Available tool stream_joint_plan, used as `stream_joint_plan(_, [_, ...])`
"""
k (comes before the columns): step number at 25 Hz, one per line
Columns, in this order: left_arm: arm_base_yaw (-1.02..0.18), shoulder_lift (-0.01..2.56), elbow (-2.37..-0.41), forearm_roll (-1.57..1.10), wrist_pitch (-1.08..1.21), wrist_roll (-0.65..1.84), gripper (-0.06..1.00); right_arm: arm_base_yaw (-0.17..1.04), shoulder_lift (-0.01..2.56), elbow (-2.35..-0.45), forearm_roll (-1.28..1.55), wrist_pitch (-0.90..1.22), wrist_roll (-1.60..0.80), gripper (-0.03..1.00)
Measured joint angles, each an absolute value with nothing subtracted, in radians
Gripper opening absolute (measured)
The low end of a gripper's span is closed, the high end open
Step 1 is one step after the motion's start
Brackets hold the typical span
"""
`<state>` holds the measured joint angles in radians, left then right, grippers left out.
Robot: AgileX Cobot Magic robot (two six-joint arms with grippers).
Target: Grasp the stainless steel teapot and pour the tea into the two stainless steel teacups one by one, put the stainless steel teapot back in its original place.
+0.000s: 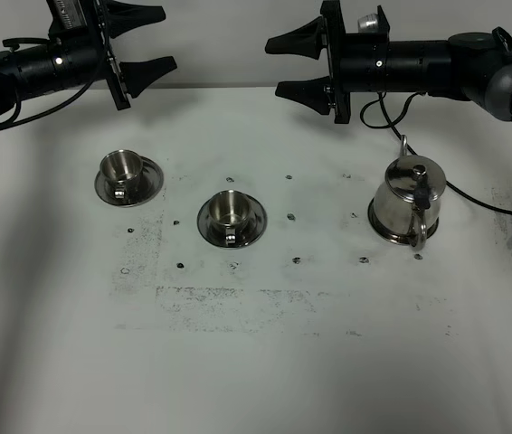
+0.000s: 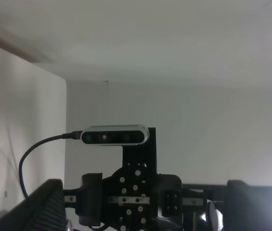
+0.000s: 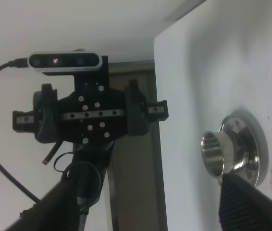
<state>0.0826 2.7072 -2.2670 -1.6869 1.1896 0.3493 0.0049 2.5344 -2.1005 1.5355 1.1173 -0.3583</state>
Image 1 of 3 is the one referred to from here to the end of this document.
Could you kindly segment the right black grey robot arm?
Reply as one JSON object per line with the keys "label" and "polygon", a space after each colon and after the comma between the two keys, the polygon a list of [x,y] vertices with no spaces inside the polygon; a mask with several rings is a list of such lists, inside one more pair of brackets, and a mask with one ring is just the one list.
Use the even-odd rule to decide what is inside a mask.
{"label": "right black grey robot arm", "polygon": [[337,124],[349,122],[357,92],[471,101],[493,118],[512,122],[512,37],[503,28],[395,42],[382,7],[360,18],[357,28],[346,30],[340,2],[325,1],[313,21],[270,38],[267,54],[317,60],[325,53],[328,62],[326,77],[282,81],[276,96],[332,115]]}

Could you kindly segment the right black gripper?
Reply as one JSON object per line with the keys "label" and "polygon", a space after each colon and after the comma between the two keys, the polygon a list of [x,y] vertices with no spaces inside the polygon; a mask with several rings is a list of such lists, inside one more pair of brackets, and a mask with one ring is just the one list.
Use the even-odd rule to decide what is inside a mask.
{"label": "right black gripper", "polygon": [[335,122],[351,118],[354,92],[438,93],[447,89],[445,41],[391,41],[389,34],[348,33],[341,4],[325,1],[321,16],[298,29],[270,38],[265,52],[318,60],[327,37],[329,76],[303,81],[281,81],[275,96],[327,116],[332,88]]}

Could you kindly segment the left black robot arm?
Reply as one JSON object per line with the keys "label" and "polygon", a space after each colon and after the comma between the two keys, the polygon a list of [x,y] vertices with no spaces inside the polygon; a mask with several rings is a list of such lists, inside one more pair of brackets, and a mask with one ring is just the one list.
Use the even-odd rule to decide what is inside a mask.
{"label": "left black robot arm", "polygon": [[92,84],[106,82],[117,109],[168,73],[171,56],[119,62],[111,42],[142,26],[165,20],[163,7],[120,1],[51,1],[45,38],[11,38],[0,51],[0,131],[45,118],[79,99]]}

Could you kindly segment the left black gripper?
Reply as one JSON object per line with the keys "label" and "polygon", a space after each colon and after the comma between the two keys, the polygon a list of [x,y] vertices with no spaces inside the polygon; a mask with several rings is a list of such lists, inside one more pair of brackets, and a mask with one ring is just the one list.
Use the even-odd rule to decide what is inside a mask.
{"label": "left black gripper", "polygon": [[175,71],[177,64],[173,56],[118,64],[111,44],[105,38],[114,39],[139,27],[161,23],[165,21],[166,13],[162,6],[132,5],[119,1],[96,2],[100,25],[98,37],[49,38],[55,83],[60,89],[66,90],[103,80],[108,85],[116,108],[128,109],[127,92],[132,98],[137,98],[154,82]]}

